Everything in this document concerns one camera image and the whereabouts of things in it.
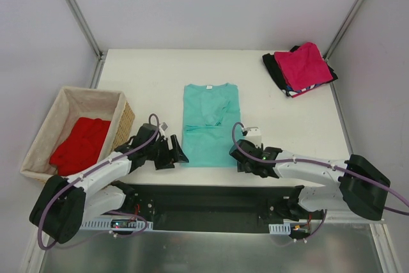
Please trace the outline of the aluminium frame post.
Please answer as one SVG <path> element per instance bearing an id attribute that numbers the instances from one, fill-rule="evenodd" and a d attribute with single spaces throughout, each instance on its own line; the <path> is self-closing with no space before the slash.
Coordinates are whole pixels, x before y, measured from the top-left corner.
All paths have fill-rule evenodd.
<path id="1" fill-rule="evenodd" d="M 341 26 L 339 27 L 337 33 L 335 34 L 333 40 L 331 41 L 328 49 L 323 55 L 323 58 L 326 62 L 329 61 L 330 57 L 333 55 L 334 51 L 336 50 L 337 46 L 341 43 L 341 40 L 344 38 L 345 34 L 349 30 L 351 24 L 355 20 L 355 17 L 358 15 L 360 9 L 364 5 L 367 0 L 354 0 L 351 8 L 349 9 L 348 13 L 346 14 Z"/>
<path id="2" fill-rule="evenodd" d="M 73 15 L 77 25 L 79 26 L 80 30 L 82 31 L 87 43 L 91 47 L 91 50 L 95 54 L 97 60 L 101 60 L 103 54 L 103 51 L 101 50 L 99 44 L 96 41 L 95 36 L 93 35 L 91 28 L 89 24 L 87 23 L 87 20 L 77 2 L 77 0 L 65 0 L 71 14 Z"/>

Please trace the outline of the patterned t shirt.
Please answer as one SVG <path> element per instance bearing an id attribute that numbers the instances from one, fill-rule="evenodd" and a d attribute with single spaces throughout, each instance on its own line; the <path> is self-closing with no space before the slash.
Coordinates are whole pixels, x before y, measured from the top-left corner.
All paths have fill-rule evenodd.
<path id="1" fill-rule="evenodd" d="M 319 88 L 320 86 L 321 84 L 313 84 L 306 88 L 302 88 L 301 90 L 294 90 L 290 85 L 287 84 L 286 87 L 283 89 L 283 92 L 286 94 L 287 97 L 295 98 L 315 88 Z"/>

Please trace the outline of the wicker basket with cloth liner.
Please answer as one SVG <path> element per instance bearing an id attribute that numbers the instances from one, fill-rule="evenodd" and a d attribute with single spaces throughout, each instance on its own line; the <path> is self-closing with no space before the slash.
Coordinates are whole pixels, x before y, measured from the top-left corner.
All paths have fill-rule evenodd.
<path id="1" fill-rule="evenodd" d="M 106 158 L 130 137 L 135 114 L 122 91 L 63 86 L 40 127 L 20 169 L 20 174 L 45 184 L 57 173 L 49 159 L 81 117 L 111 124 L 98 160 Z"/>

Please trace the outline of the aluminium frame post right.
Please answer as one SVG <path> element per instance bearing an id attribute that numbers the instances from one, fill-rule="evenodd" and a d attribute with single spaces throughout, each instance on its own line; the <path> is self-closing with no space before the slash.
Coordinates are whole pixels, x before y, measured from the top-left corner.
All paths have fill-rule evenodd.
<path id="1" fill-rule="evenodd" d="M 337 46 L 341 43 L 341 40 L 344 38 L 345 34 L 349 30 L 351 24 L 355 20 L 355 17 L 358 15 L 360 9 L 364 5 L 367 0 L 354 0 L 351 8 L 349 9 L 348 13 L 346 14 L 341 26 L 339 27 L 337 33 L 335 34 L 333 40 L 331 41 L 328 49 L 323 55 L 323 58 L 326 62 L 329 61 L 330 57 L 333 55 L 334 51 L 336 50 Z"/>

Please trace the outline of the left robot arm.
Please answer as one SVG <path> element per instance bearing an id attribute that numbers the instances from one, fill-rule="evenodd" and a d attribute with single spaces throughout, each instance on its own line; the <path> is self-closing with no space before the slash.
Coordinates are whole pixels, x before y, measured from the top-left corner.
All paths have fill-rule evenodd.
<path id="1" fill-rule="evenodd" d="M 122 215 L 140 211 L 141 202 L 121 178 L 152 161 L 155 169 L 188 163 L 176 135 L 166 137 L 162 125 L 143 124 L 137 134 L 107 158 L 75 175 L 51 176 L 29 215 L 29 222 L 56 243 L 71 240 L 82 224 L 110 211 Z"/>

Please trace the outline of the pink t shirt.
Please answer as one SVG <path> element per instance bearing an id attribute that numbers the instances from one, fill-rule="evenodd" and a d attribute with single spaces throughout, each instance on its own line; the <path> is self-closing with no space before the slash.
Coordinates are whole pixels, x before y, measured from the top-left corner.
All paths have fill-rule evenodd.
<path id="1" fill-rule="evenodd" d="M 307 42 L 293 52 L 274 52 L 274 58 L 285 80 L 295 91 L 333 79 L 315 43 Z"/>

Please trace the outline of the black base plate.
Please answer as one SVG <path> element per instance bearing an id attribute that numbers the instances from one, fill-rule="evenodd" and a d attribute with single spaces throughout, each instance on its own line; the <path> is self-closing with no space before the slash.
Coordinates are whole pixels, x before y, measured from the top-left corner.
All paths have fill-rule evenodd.
<path id="1" fill-rule="evenodd" d="M 309 213 L 290 198 L 290 187 L 221 187 L 198 185 L 122 185 L 119 212 L 138 214 L 154 230 L 221 233 L 268 233 L 271 224 L 299 221 Z"/>

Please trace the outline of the aluminium frame post left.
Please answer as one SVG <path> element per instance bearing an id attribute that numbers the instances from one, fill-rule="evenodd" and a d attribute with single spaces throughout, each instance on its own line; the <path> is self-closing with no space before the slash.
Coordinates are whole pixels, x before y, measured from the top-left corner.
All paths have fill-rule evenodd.
<path id="1" fill-rule="evenodd" d="M 82 31 L 87 43 L 91 47 L 91 50 L 95 54 L 97 60 L 101 60 L 103 54 L 103 51 L 101 50 L 99 44 L 96 41 L 95 36 L 93 35 L 91 28 L 89 24 L 87 23 L 87 20 L 77 2 L 77 0 L 65 0 L 71 14 L 73 15 L 77 25 L 79 26 L 80 30 Z"/>

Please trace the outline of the teal t shirt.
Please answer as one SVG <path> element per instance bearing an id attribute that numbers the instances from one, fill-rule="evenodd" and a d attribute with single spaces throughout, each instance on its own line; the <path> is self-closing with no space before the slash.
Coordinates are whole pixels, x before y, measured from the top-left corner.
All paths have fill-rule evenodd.
<path id="1" fill-rule="evenodd" d="M 182 149 L 192 168 L 233 168 L 233 125 L 241 121 L 238 86 L 186 85 L 183 94 Z"/>

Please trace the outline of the black t shirt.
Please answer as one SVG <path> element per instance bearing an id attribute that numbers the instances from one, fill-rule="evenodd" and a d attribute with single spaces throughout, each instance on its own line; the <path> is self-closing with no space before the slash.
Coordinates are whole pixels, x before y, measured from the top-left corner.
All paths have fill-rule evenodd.
<path id="1" fill-rule="evenodd" d="M 300 46 L 294 46 L 290 52 L 296 51 Z M 272 80 L 274 81 L 274 83 L 277 85 L 277 87 L 283 92 L 283 89 L 286 87 L 286 85 L 288 84 L 288 82 L 285 80 L 281 69 L 279 68 L 275 58 L 274 58 L 274 54 L 265 54 L 262 56 L 262 60 L 263 60 L 263 64 L 266 67 L 266 70 L 269 74 L 269 76 L 272 78 Z M 325 84 L 330 84 L 331 82 L 334 82 L 338 79 L 338 76 L 336 75 L 335 71 L 327 64 L 333 79 L 327 83 L 324 83 L 322 85 Z"/>

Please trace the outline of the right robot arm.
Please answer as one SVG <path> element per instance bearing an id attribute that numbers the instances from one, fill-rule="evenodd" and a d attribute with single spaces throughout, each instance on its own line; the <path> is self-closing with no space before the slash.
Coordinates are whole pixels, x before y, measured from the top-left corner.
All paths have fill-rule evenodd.
<path id="1" fill-rule="evenodd" d="M 280 148 L 258 148 L 248 140 L 234 144 L 230 156 L 239 172 L 262 178 L 287 178 L 310 182 L 296 186 L 287 198 L 274 205 L 285 219 L 298 221 L 321 210 L 351 211 L 355 215 L 379 221 L 387 198 L 383 186 L 390 180 L 360 155 L 347 160 L 313 160 Z"/>

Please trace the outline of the red t shirt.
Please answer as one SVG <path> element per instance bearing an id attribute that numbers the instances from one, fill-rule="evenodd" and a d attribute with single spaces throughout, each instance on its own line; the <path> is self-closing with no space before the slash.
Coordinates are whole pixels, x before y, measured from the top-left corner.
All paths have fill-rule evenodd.
<path id="1" fill-rule="evenodd" d="M 111 122 L 79 118 L 70 135 L 50 156 L 49 164 L 60 176 L 70 176 L 94 165 L 100 155 Z"/>

